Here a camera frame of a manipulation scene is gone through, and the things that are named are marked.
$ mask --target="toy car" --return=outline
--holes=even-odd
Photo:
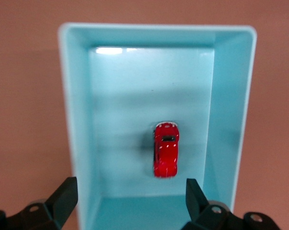
[[[174,122],[159,123],[154,132],[154,176],[173,177],[178,172],[178,126]]]

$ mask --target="brown surface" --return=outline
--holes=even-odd
[[[258,33],[235,213],[289,230],[289,0],[0,0],[0,209],[70,176],[57,29],[64,22],[248,24]],[[76,215],[64,226],[77,228]]]

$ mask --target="car windshield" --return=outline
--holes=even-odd
[[[175,136],[163,136],[162,141],[175,141]]]

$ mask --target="blue tray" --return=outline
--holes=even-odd
[[[255,30],[67,23],[59,36],[81,229],[178,230],[186,178],[232,210]],[[153,175],[161,121],[180,131],[171,179]]]

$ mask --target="light blue plastic bin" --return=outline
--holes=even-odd
[[[233,209],[256,32],[249,26],[60,28],[82,230],[178,230],[186,178]],[[153,130],[180,131],[178,173],[153,176]]]

